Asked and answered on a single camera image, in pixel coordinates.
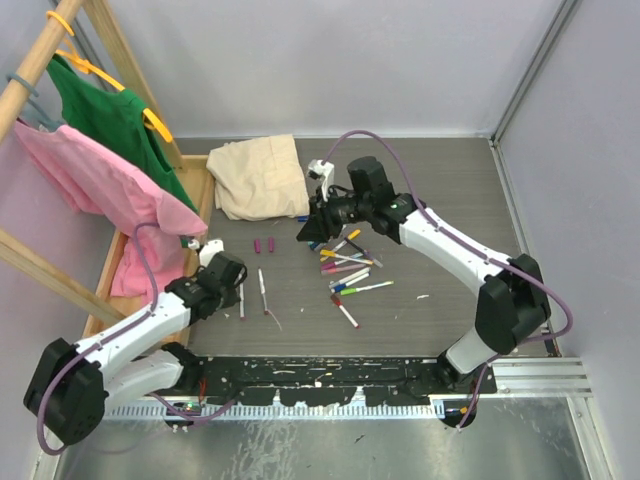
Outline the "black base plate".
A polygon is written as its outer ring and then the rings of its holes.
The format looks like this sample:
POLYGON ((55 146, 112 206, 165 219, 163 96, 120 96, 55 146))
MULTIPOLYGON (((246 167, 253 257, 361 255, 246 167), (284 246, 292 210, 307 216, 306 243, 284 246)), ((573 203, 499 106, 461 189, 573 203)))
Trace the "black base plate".
POLYGON ((440 375, 432 358, 201 357, 187 378, 159 390, 164 397, 195 396, 210 404, 341 406, 358 393, 367 407, 428 405, 433 395, 471 395, 480 369, 458 382, 440 375))

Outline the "blue end white marker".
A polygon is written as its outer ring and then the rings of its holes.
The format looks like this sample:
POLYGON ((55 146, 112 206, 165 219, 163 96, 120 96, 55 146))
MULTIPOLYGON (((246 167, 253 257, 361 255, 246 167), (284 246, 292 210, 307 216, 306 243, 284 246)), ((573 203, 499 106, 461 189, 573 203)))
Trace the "blue end white marker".
POLYGON ((343 291, 343 290, 345 290, 345 289, 347 289, 347 288, 349 288, 349 287, 352 287, 353 285, 357 284, 358 282, 360 282, 360 281, 362 281, 362 280, 365 280, 365 279, 366 279, 366 278, 368 278, 369 276, 370 276, 370 273, 369 273, 369 272, 363 273, 363 274, 361 274, 361 275, 359 275, 359 276, 357 276, 357 277, 354 277, 354 278, 352 278, 352 279, 350 279, 350 280, 347 280, 347 281, 345 281, 345 282, 343 282, 343 283, 340 283, 340 284, 338 284, 338 285, 336 285, 336 286, 332 287, 332 288, 331 288, 331 291, 332 291, 333 293, 341 292, 341 291, 343 291))

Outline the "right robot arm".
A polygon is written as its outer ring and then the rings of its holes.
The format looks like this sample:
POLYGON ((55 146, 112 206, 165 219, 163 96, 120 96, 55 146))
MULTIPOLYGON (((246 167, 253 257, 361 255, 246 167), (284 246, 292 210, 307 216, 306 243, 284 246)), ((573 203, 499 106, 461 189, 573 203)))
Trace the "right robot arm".
POLYGON ((352 161, 347 171, 351 186, 345 189, 334 184, 332 163, 310 162, 307 174, 320 184, 309 198, 309 217, 297 238, 325 243, 346 225, 366 222, 376 233, 435 261, 475 295, 472 327, 437 358, 444 390, 465 391, 474 370, 511 353, 549 319, 548 295, 532 257, 512 258, 453 228, 411 194, 396 192, 372 156, 352 161))

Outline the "lilac pen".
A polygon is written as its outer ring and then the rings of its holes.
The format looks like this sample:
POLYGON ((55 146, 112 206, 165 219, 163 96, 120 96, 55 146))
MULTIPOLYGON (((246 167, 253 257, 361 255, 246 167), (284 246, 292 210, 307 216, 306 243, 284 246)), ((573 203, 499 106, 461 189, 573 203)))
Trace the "lilac pen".
POLYGON ((323 276, 333 275, 333 274, 342 273, 345 271, 352 271, 357 268, 358 267, 356 265, 332 267, 332 268, 321 270, 321 275, 323 276))

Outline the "grey hanger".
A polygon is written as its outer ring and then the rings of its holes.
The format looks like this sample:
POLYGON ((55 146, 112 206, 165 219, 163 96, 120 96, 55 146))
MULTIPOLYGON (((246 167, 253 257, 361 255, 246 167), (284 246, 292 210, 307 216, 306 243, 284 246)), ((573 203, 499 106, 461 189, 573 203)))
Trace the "grey hanger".
POLYGON ((51 118, 46 111, 34 100, 34 97, 38 97, 37 90, 25 79, 20 77, 17 73, 7 73, 5 75, 6 81, 15 81, 28 92, 26 103, 30 106, 32 116, 36 120, 39 127, 43 127, 48 132, 54 132, 60 128, 63 123, 59 120, 51 118))

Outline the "grey end white marker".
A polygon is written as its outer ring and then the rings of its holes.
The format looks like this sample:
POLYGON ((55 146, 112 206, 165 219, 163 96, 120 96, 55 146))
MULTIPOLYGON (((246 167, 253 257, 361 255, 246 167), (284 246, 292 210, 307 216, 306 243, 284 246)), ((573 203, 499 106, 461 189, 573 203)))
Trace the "grey end white marker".
POLYGON ((330 289, 334 288, 337 285, 347 283, 347 282, 351 281, 352 279, 358 278, 358 277, 360 277, 360 276, 362 276, 364 274, 368 274, 370 272, 370 270, 371 270, 371 267, 365 267, 365 268, 362 268, 360 270, 354 271, 353 273, 351 273, 350 275, 347 275, 346 277, 343 277, 343 278, 341 278, 339 280, 335 280, 335 281, 330 282, 329 283, 329 288, 330 289))

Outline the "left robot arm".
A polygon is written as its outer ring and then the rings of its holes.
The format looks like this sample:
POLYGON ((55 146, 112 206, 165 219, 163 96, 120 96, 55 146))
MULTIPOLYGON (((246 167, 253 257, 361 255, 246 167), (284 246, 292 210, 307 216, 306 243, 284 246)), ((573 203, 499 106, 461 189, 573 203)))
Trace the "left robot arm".
POLYGON ((71 446, 92 433, 105 414, 147 394, 170 389, 188 396, 199 387, 203 360, 164 338, 235 305, 247 276, 245 263, 219 251, 195 274, 173 280, 151 303, 118 324, 43 350, 23 404, 36 417, 40 448, 60 454, 53 434, 71 446))

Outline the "pink shirt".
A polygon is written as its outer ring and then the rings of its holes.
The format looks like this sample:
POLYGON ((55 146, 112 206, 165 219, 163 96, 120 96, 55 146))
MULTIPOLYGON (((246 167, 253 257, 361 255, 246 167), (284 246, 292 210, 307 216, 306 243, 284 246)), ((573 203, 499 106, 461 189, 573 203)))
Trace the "pink shirt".
POLYGON ((128 237, 137 225, 153 224, 138 231, 138 243, 130 239, 125 244, 111 284, 113 296, 149 302, 153 290, 145 265, 160 290, 183 275, 180 238, 206 231, 198 214, 138 167, 72 127, 44 132, 16 121, 13 132, 73 211, 103 215, 128 237))

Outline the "green cap rainbow pen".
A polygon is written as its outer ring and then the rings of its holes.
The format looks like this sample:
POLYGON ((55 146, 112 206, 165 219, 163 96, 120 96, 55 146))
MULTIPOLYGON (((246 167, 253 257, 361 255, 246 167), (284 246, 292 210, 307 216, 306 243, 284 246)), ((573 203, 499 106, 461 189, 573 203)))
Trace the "green cap rainbow pen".
POLYGON ((347 295, 352 295, 352 294, 356 294, 356 293, 361 293, 361 292, 367 292, 367 291, 371 291, 371 290, 376 290, 376 289, 380 289, 380 288, 385 288, 385 287, 389 287, 394 285, 395 282, 394 281, 385 281, 385 282, 380 282, 380 283, 376 283, 373 285, 367 285, 367 286, 362 286, 362 287, 349 287, 349 288, 345 288, 343 290, 340 291, 340 295, 341 296, 347 296, 347 295))

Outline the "yellow hanger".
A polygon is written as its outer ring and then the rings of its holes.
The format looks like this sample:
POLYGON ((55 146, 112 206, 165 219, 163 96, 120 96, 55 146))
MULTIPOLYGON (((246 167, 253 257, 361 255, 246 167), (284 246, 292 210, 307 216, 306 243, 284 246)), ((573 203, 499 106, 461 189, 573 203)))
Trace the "yellow hanger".
MULTIPOLYGON (((75 36, 75 32, 69 23, 64 20, 58 13, 53 10, 48 10, 46 12, 46 18, 55 19, 66 31, 66 34, 63 36, 63 43, 68 47, 67 50, 57 49, 55 51, 56 54, 68 59, 73 67, 79 72, 85 75, 95 75, 99 79, 105 81, 109 86, 111 86, 115 91, 122 92, 125 90, 125 86, 122 85, 115 78, 104 72, 101 68, 93 65, 89 60, 82 58, 75 46, 71 41, 71 37, 75 36)), ((142 111, 143 117, 143 125, 150 130, 157 131, 162 139, 169 143, 173 141, 173 136, 169 131, 168 127, 162 122, 162 120, 149 108, 145 107, 142 111)))

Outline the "green shirt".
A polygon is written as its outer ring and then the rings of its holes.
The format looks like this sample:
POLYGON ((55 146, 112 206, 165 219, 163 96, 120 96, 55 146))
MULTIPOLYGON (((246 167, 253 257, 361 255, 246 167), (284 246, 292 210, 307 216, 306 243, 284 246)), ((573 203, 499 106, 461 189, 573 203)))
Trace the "green shirt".
POLYGON ((146 104, 134 92, 98 89, 81 79, 59 54, 53 55, 46 71, 61 97, 62 118, 68 125, 138 167, 190 209, 196 208, 154 134, 145 127, 146 104))

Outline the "magenta end rainbow pen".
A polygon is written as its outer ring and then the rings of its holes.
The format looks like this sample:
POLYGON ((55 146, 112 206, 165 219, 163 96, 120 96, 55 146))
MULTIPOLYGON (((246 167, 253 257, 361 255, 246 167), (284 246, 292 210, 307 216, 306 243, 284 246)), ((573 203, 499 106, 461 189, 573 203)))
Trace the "magenta end rainbow pen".
POLYGON ((265 284, 265 279, 264 279, 264 274, 263 274, 263 270, 262 268, 258 268, 257 269, 258 272, 258 281, 259 281, 259 289, 260 289, 260 296, 261 296, 261 300, 262 300, 262 305, 263 305, 263 312, 264 315, 270 315, 270 310, 268 307, 268 302, 267 302, 267 295, 266 295, 266 284, 265 284))

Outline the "dark purple clear pen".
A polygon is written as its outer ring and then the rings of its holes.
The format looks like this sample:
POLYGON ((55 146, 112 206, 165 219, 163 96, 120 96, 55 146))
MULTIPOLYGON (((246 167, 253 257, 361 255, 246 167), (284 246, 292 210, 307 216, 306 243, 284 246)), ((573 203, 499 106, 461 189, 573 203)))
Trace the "dark purple clear pen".
POLYGON ((366 259, 370 260, 373 262, 374 265, 376 265, 379 268, 383 268, 383 264, 381 263, 380 260, 376 259, 369 251, 365 250, 364 248, 360 247, 359 245, 357 245, 353 240, 348 242, 348 245, 350 245, 351 247, 353 247, 354 249, 356 249, 359 253, 361 253, 366 259))

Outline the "wooden clothes rack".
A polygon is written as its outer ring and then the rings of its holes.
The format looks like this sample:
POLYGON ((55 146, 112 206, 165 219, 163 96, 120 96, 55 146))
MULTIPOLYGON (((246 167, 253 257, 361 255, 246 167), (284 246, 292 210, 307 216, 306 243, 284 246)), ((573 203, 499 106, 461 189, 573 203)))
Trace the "wooden clothes rack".
POLYGON ((64 1, 52 11, 31 48, 18 79, 1 97, 1 130, 16 135, 32 164, 69 207, 106 217, 116 229, 96 293, 69 277, 9 234, 1 237, 2 258, 88 313, 87 335, 121 326, 174 279, 199 267, 190 240, 204 240, 214 180, 196 157, 176 174, 156 134, 165 127, 147 120, 158 113, 148 86, 103 1, 64 1), (105 41, 121 75, 115 94, 103 93, 79 77, 86 67, 59 45, 70 21, 85 10, 105 41), (59 90, 62 125, 41 131, 21 121, 28 89, 48 74, 59 90))

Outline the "red cap white pen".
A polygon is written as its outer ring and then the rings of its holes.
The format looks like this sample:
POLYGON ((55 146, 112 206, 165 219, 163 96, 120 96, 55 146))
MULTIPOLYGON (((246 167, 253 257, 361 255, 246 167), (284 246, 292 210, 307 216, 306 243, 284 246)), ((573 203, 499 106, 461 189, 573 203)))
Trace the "red cap white pen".
POLYGON ((355 329, 359 329, 360 325, 359 323, 355 320, 355 318, 351 315, 351 313, 347 310, 347 308, 344 306, 344 304, 342 303, 341 299, 336 295, 336 294, 332 294, 330 296, 333 304, 341 311, 341 313, 345 316, 345 318, 349 321, 349 323, 355 328, 355 329))

